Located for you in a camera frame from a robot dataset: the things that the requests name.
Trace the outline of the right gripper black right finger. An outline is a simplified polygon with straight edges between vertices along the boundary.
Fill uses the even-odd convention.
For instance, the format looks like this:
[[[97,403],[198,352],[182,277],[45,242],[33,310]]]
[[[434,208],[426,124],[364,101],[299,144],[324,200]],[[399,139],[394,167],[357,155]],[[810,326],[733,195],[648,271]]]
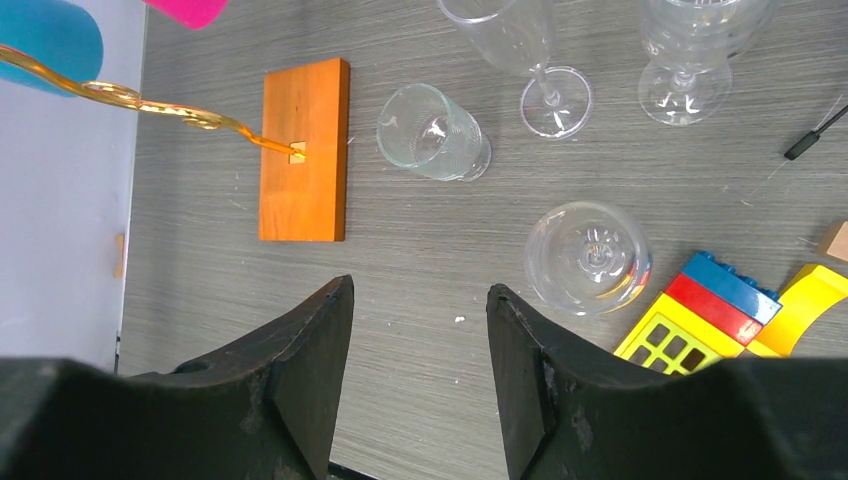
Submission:
[[[508,286],[487,328],[512,479],[843,479],[843,359],[722,360],[668,376],[549,320]]]

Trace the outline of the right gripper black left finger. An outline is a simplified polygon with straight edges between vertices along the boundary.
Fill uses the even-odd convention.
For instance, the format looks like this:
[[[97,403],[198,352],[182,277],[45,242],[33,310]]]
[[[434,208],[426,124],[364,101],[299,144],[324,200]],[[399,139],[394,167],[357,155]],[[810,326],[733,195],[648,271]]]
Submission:
[[[354,283],[167,374],[1,362],[5,479],[351,479],[333,463]]]

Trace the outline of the clear stemless wine glass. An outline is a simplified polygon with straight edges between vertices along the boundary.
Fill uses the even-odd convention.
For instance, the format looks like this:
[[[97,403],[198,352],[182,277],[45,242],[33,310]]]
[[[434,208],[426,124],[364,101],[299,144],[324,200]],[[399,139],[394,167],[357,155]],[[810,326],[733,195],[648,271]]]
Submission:
[[[476,118],[425,83],[392,94],[378,117],[376,140],[393,165],[438,181],[476,180],[492,155]]]

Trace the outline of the clear tall wine glass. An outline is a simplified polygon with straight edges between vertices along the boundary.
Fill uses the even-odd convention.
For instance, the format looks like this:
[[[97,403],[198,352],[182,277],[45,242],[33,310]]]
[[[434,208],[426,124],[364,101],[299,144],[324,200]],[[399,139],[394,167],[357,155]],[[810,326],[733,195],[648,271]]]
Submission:
[[[588,122],[595,103],[587,77],[549,64],[556,40],[552,1],[439,1],[441,12],[491,65],[528,78],[520,115],[529,131],[562,140]]]

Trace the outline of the pink wine glass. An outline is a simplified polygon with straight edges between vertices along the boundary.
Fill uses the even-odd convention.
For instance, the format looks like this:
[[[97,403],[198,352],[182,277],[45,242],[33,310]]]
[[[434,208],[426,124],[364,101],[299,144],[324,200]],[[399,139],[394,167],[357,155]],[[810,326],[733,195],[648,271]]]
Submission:
[[[227,0],[144,0],[144,3],[191,30],[209,26],[228,5]]]

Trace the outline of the blue wine glass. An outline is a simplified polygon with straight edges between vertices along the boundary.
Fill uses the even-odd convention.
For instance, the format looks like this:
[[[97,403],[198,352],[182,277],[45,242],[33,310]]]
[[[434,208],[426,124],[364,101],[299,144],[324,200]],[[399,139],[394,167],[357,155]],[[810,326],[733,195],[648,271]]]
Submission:
[[[96,79],[103,63],[97,22],[68,1],[1,0],[1,43],[76,82]]]

